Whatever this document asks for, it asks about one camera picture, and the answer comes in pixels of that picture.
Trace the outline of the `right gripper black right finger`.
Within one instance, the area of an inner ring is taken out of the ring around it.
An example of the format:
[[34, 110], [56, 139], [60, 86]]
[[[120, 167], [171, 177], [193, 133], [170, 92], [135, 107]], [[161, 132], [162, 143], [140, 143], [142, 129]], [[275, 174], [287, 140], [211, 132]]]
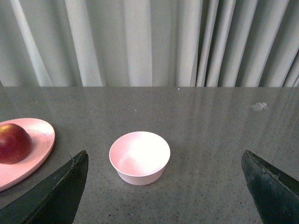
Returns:
[[249, 192], [264, 224], [299, 222], [299, 181], [246, 150], [241, 166]]

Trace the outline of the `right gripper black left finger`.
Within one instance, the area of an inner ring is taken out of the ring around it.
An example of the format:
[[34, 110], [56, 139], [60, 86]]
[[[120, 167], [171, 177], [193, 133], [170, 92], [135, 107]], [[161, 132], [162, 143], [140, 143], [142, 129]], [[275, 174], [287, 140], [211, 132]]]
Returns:
[[2, 224], [71, 224], [85, 188], [85, 150], [0, 210]]

